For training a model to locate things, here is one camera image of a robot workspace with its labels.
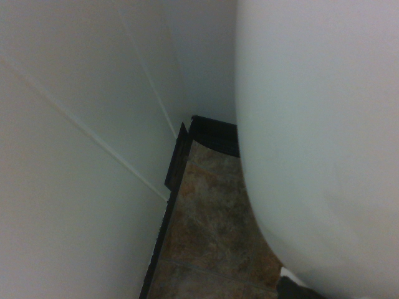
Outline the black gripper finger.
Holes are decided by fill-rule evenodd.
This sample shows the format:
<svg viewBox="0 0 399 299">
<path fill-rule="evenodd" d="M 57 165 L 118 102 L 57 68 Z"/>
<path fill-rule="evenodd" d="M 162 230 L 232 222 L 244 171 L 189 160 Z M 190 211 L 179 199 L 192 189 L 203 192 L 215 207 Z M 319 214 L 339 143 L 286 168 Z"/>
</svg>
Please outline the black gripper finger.
<svg viewBox="0 0 399 299">
<path fill-rule="evenodd" d="M 316 291 L 302 287 L 287 276 L 279 279 L 276 285 L 278 299 L 325 299 Z"/>
</svg>

